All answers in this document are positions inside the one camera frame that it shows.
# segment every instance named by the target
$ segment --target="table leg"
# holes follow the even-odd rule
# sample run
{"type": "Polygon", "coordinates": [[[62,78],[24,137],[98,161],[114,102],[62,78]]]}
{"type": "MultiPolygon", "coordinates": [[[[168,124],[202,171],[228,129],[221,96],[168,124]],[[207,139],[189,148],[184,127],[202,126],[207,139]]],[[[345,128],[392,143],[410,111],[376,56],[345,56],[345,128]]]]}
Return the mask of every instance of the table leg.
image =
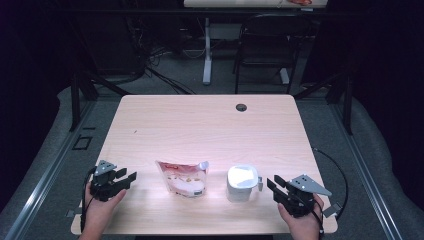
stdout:
{"type": "Polygon", "coordinates": [[[211,84],[211,73],[212,73],[212,58],[211,58],[211,38],[209,35],[209,18],[205,20],[205,67],[203,69],[203,84],[211,84]]]}

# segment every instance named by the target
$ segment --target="gray carpet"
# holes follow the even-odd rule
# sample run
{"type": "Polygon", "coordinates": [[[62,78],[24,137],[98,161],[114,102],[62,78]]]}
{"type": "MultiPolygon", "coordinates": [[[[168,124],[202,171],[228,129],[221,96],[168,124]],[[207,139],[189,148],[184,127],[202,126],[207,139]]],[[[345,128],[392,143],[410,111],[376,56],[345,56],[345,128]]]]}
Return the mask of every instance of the gray carpet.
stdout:
{"type": "MultiPolygon", "coordinates": [[[[231,54],[233,54],[231,47],[226,48],[225,43],[221,45],[220,49],[215,50],[212,83],[209,86],[205,86],[201,82],[203,57],[189,58],[185,55],[165,54],[160,58],[159,65],[153,67],[161,74],[185,83],[197,94],[232,94],[235,77],[231,74],[233,64],[231,54]]],[[[254,72],[252,74],[265,75],[267,73],[254,72]]],[[[300,77],[301,71],[296,76],[297,81],[300,77]]],[[[172,88],[156,77],[149,77],[149,74],[137,81],[119,86],[134,94],[175,94],[172,88]]],[[[103,86],[97,86],[97,89],[100,97],[97,102],[92,104],[83,103],[92,110],[84,118],[80,131],[75,133],[91,138],[88,149],[72,150],[75,139],[69,144],[71,147],[64,154],[64,163],[60,167],[59,175],[48,189],[48,194],[41,207],[37,209],[34,219],[29,222],[28,228],[24,229],[24,239],[76,239],[76,236],[70,233],[72,218],[66,217],[65,214],[67,210],[75,209],[80,202],[82,181],[86,171],[97,160],[119,104],[117,94],[103,86]]],[[[298,82],[295,82],[292,93],[301,89],[298,82]]],[[[311,146],[335,159],[342,167],[349,182],[349,201],[338,221],[339,229],[334,234],[326,235],[325,238],[387,239],[372,198],[369,197],[359,177],[358,167],[346,141],[344,130],[338,125],[340,120],[334,113],[334,106],[326,104],[323,99],[324,93],[325,90],[317,92],[309,99],[297,101],[297,104],[311,146]]],[[[60,149],[71,135],[68,132],[71,126],[70,90],[64,90],[59,98],[62,104],[61,109],[45,144],[28,170],[21,186],[0,215],[1,239],[6,237],[44,171],[59,155],[60,149]]],[[[402,194],[399,184],[391,174],[390,154],[384,139],[366,111],[356,101],[353,107],[352,127],[355,141],[381,194],[387,201],[387,207],[392,213],[403,239],[422,238],[424,236],[424,214],[402,194]]],[[[342,203],[346,189],[341,173],[334,163],[322,154],[315,153],[315,157],[326,187],[333,192],[330,201],[342,203]]],[[[105,236],[104,239],[134,239],[134,236],[105,236]]],[[[284,234],[274,236],[274,239],[291,238],[288,234],[284,234]]]]}

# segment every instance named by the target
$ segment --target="white cup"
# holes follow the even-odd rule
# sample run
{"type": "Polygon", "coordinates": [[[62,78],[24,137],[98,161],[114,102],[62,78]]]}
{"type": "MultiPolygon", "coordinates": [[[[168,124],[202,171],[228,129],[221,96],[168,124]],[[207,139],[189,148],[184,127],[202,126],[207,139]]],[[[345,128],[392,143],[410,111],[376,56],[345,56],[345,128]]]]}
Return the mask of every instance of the white cup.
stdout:
{"type": "Polygon", "coordinates": [[[260,177],[256,168],[250,165],[237,165],[228,170],[227,199],[230,202],[246,202],[252,188],[258,185],[260,177]]]}

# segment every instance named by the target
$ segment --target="robotic arm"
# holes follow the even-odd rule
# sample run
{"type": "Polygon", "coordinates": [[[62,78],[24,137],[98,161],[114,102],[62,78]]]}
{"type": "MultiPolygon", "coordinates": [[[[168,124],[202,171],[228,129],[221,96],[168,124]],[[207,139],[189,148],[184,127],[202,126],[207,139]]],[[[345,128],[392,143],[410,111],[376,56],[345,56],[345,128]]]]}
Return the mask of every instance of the robotic arm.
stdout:
{"type": "Polygon", "coordinates": [[[267,186],[274,192],[274,201],[281,203],[293,217],[303,217],[314,209],[313,193],[331,196],[332,193],[316,183],[307,175],[301,175],[286,182],[278,175],[274,175],[274,181],[287,189],[287,194],[278,189],[277,185],[267,179],[267,186]]]}

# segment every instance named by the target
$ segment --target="black hole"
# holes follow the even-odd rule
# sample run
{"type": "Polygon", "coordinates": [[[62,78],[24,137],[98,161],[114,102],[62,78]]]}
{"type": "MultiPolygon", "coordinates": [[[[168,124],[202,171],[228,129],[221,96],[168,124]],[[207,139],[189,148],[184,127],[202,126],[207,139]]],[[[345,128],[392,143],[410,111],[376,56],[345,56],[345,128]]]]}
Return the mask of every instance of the black hole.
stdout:
{"type": "Polygon", "coordinates": [[[246,111],[247,106],[245,104],[240,103],[240,104],[237,104],[236,109],[239,112],[244,112],[244,111],[246,111]]]}

